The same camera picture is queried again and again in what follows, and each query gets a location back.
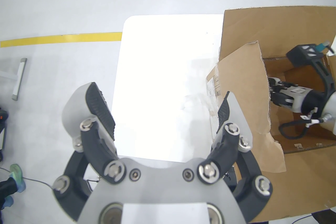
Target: torn cardboard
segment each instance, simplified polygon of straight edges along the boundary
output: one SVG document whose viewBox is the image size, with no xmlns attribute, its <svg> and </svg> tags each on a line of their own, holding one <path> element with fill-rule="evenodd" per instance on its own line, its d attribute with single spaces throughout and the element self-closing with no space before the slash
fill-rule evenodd
<svg viewBox="0 0 336 224">
<path fill-rule="evenodd" d="M 217 96 L 218 103 L 222 103 L 227 91 L 235 94 L 252 132 L 252 153 L 260 169 L 286 171 L 281 146 L 270 134 L 269 84 L 259 44 L 246 44 L 222 59 L 216 70 L 208 75 L 207 80 L 211 79 L 219 80 L 221 94 Z"/>
<path fill-rule="evenodd" d="M 272 182 L 273 195 L 255 221 L 336 206 L 336 146 L 332 147 L 336 136 L 313 125 L 305 137 L 285 139 L 278 126 L 299 114 L 270 104 L 267 80 L 274 76 L 323 91 L 312 69 L 293 68 L 285 55 L 299 44 L 332 43 L 335 35 L 335 7 L 249 8 L 224 13 L 219 62 L 207 80 L 218 81 L 217 105 L 223 93 L 235 94 L 253 134 L 252 152 Z M 336 57 L 324 57 L 324 64 L 335 80 Z"/>
</svg>

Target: robotic hand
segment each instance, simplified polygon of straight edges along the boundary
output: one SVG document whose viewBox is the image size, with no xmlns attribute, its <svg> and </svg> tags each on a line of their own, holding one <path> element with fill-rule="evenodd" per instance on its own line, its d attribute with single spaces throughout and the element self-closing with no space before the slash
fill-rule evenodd
<svg viewBox="0 0 336 224">
<path fill-rule="evenodd" d="M 323 80 L 324 92 L 284 82 L 278 78 L 269 78 L 271 101 L 275 105 L 290 109 L 292 112 L 303 114 L 301 120 L 279 126 L 280 133 L 287 139 L 302 138 L 311 125 L 318 123 L 336 135 L 335 83 L 331 74 L 321 62 L 324 54 L 320 51 L 324 48 L 324 44 L 318 46 L 315 44 L 298 45 L 286 54 L 294 67 L 311 65 Z M 298 124 L 305 124 L 305 128 L 300 135 L 288 136 L 284 133 L 283 129 L 285 127 Z"/>
<path fill-rule="evenodd" d="M 80 224 L 127 224 L 125 204 L 206 203 L 211 224 L 251 221 L 267 204 L 272 184 L 251 152 L 252 134 L 232 92 L 218 116 L 219 129 L 206 159 L 150 168 L 118 158 L 115 123 L 101 92 L 94 82 L 79 87 L 62 114 L 75 151 L 53 184 L 56 200 Z M 223 177 L 234 162 L 242 179 L 231 192 Z M 102 177 L 92 192 L 83 179 L 89 163 Z"/>
</svg>

